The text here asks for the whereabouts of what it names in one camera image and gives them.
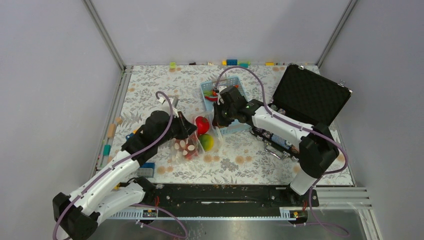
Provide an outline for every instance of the plastic basket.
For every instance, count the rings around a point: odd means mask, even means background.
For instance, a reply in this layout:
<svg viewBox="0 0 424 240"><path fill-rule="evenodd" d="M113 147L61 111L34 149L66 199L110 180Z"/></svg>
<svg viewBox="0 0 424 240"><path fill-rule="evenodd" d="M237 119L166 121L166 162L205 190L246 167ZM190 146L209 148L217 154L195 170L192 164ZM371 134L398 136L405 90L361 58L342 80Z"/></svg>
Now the plastic basket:
<svg viewBox="0 0 424 240"><path fill-rule="evenodd" d="M204 91L211 91L212 88L215 87L216 81L205 81L200 84L200 91L203 99L205 99L205 95L203 94ZM235 86L238 85L238 91L240 94L246 98L247 101L249 99L246 97L245 89L243 88L242 82L240 81L238 76L232 76L226 79L221 79L219 81L220 86ZM204 106L206 107L206 111L213 112L214 111L214 103L208 100L204 100ZM235 132L239 132L242 130L249 129L250 126L246 123L240 123L238 120L235 120L232 122L228 127L221 127L219 131L222 135L224 134L232 134Z"/></svg>

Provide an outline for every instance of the orange block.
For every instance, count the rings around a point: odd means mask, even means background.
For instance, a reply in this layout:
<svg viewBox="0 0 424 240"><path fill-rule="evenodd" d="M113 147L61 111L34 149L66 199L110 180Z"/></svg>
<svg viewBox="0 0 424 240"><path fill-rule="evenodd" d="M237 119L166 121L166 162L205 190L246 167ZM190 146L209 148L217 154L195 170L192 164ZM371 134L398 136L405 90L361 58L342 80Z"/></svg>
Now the orange block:
<svg viewBox="0 0 424 240"><path fill-rule="evenodd" d="M111 123L109 128L107 129L106 137L111 139L115 136L115 131L117 130L117 125L115 123Z"/></svg>

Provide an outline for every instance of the red apple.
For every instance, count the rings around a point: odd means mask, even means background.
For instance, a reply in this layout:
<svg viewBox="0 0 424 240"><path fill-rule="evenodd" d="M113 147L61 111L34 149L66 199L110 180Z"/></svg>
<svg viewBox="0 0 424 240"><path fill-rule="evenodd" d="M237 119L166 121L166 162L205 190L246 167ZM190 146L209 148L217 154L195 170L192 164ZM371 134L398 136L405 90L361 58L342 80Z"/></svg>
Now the red apple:
<svg viewBox="0 0 424 240"><path fill-rule="evenodd" d="M206 117L198 116L196 117L196 126L197 126L197 134L205 134L209 131L209 121Z"/></svg>

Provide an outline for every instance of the floral tablecloth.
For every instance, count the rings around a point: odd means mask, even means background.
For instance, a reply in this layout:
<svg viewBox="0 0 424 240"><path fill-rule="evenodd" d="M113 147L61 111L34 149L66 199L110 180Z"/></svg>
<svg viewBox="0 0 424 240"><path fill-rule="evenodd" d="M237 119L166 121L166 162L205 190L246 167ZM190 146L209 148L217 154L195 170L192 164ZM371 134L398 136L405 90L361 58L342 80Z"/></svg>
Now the floral tablecloth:
<svg viewBox="0 0 424 240"><path fill-rule="evenodd" d="M305 66L319 73L317 66ZM134 66L120 117L123 122L117 126L111 148L111 156L120 150L125 136L138 129L154 110L160 106L155 92L163 91L179 98L178 110L185 116L205 111L200 83L215 80L225 69L221 65L181 65L170 69L164 65ZM267 102L270 101L285 66L250 66L263 81ZM247 71L232 69L223 77L238 76L249 99L262 99L261 88ZM330 126L336 141L340 138L334 124ZM153 183L196 183L196 184L270 184L285 185L292 181L300 170L298 163L287 158L278 159L264 150L264 143L257 140L248 130L223 135L224 144L214 152L201 157L175 163L171 159L170 146L162 146L149 162L155 163ZM330 166L336 170L343 166L345 159L340 155ZM348 169L338 174L326 175L319 185L353 185Z"/></svg>

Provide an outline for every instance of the green apple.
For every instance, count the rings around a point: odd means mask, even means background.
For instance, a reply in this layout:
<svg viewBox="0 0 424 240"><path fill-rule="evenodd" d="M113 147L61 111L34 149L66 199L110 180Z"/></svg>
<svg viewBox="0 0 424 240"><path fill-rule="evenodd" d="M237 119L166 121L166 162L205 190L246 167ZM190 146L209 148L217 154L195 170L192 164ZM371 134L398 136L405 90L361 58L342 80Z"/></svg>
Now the green apple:
<svg viewBox="0 0 424 240"><path fill-rule="evenodd" d="M205 152L210 151L214 147L214 138L209 134L200 135L199 141Z"/></svg>

